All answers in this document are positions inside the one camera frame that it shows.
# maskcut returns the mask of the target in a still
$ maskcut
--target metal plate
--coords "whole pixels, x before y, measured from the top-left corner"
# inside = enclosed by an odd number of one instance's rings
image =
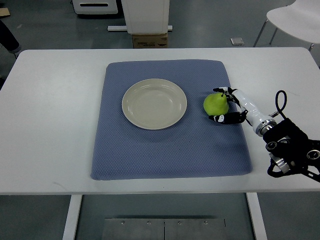
[[[105,218],[102,240],[164,240],[164,220]]]
[[[226,240],[224,219],[106,218],[102,240]]]
[[[165,240],[226,240],[224,219],[166,219]]]

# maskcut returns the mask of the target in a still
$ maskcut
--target blue mat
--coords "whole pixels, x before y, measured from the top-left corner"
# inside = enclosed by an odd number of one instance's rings
[[[151,78],[177,84],[187,98],[179,122],[161,130],[141,129],[122,112],[133,84]],[[208,119],[203,102],[212,89],[230,86],[222,62],[131,61],[106,69],[92,160],[94,180],[197,178],[250,173],[252,165],[240,124]],[[231,104],[230,112],[236,107]]]

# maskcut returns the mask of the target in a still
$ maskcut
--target robotic hand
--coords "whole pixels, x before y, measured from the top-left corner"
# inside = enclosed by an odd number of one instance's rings
[[[275,98],[277,111],[265,115],[255,104],[238,89],[230,87],[214,88],[213,91],[224,93],[228,102],[236,103],[242,112],[230,112],[224,115],[211,115],[209,119],[220,124],[239,124],[245,120],[252,126],[253,131],[266,142],[266,150],[270,155],[270,167],[267,173],[279,178],[293,174],[303,174],[320,183],[320,174],[308,170],[314,166],[320,172],[320,141],[311,140],[300,130],[282,110],[287,103],[286,92],[280,90]],[[284,95],[282,108],[278,105],[278,96]],[[283,120],[277,124],[274,117],[280,114]]]

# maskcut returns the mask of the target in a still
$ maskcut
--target green pear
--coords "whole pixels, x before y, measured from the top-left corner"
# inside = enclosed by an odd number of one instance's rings
[[[229,110],[227,96],[220,92],[212,93],[204,99],[203,108],[209,116],[226,114]]]

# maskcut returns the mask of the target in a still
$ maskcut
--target white plate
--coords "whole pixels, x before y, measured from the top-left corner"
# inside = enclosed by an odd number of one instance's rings
[[[159,130],[178,122],[187,109],[182,89],[171,81],[151,78],[131,86],[122,99],[122,111],[134,125]]]

